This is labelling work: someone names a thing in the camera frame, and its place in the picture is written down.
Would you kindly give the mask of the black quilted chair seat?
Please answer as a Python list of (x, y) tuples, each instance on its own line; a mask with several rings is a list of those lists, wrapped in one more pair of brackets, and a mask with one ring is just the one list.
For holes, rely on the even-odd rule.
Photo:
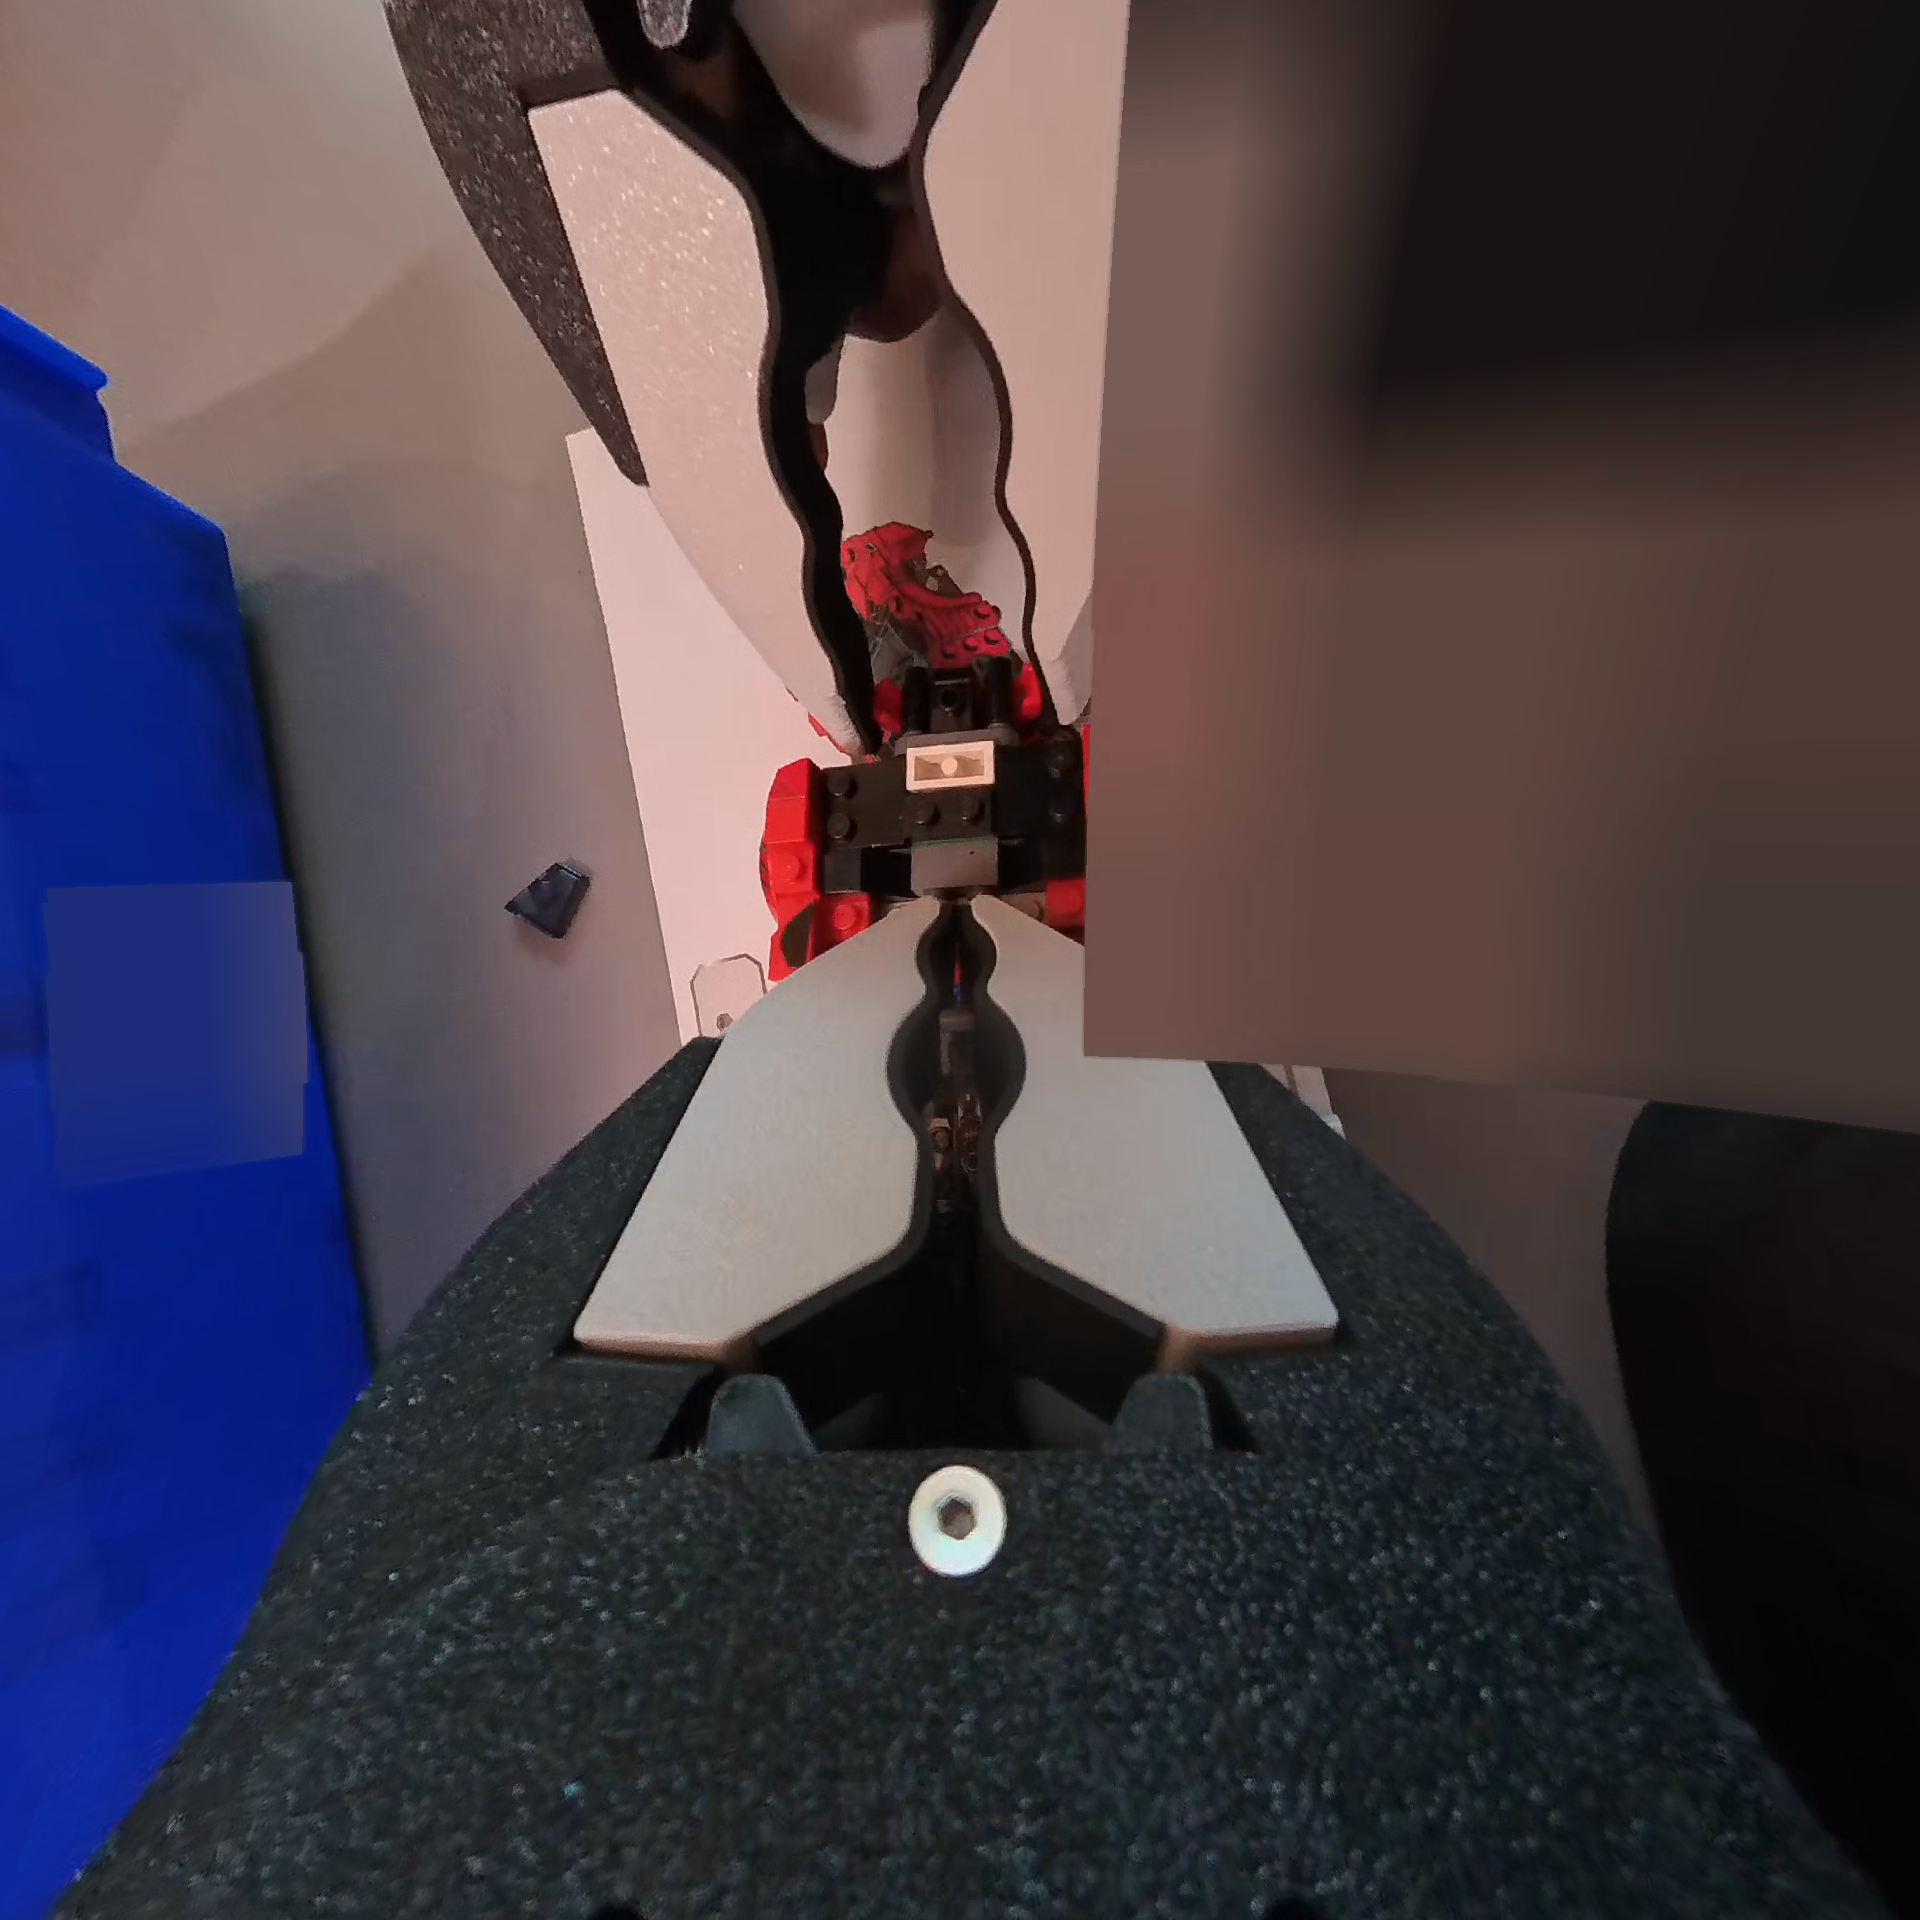
[(1670, 1579), (1738, 1713), (1917, 1911), (1917, 1139), (1650, 1103), (1607, 1306)]

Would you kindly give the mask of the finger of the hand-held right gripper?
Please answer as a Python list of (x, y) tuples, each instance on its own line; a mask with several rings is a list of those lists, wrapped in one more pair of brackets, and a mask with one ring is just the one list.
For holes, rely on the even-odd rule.
[(921, 207), (986, 373), (1010, 639), (1074, 725), (1093, 696), (1096, 465), (1120, 156), (1120, 5), (978, 5), (917, 140)]
[(620, 90), (535, 106), (530, 131), (665, 528), (807, 715), (857, 753), (766, 442), (775, 312), (745, 192)]

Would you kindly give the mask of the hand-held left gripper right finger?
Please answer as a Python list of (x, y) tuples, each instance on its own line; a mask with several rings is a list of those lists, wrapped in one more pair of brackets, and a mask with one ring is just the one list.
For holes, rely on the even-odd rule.
[(1208, 1067), (1093, 1058), (1085, 955), (998, 898), (990, 1008), (1018, 1042), (994, 1127), (1017, 1253), (1159, 1333), (1159, 1360), (1324, 1346), (1336, 1307)]

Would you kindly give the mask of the lego instruction booklet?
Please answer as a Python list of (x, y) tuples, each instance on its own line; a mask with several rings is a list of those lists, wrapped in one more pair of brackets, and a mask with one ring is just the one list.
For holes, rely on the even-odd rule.
[(778, 984), (760, 896), (762, 809), (788, 762), (847, 755), (759, 658), (594, 434), (566, 442), (608, 626), (679, 1034), (722, 1040)]

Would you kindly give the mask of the blue plastic bin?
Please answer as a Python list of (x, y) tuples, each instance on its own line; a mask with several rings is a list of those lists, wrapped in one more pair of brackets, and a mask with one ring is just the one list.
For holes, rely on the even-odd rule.
[(2, 1892), (46, 1915), (370, 1356), (225, 540), (2, 333)]

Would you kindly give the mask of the red and black lego car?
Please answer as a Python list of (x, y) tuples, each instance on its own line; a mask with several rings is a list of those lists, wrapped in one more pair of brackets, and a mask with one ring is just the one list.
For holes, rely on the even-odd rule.
[(1088, 729), (1048, 707), (1001, 615), (890, 519), (841, 543), (871, 643), (880, 749), (773, 779), (759, 887), (768, 978), (917, 898), (997, 896), (1080, 941), (1088, 915)]

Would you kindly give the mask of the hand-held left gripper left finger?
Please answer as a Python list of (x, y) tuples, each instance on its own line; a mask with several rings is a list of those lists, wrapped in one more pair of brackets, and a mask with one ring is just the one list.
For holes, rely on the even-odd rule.
[(729, 1028), (574, 1327), (581, 1348), (730, 1360), (909, 1247), (927, 1180), (903, 1048), (940, 919), (932, 900), (898, 908)]

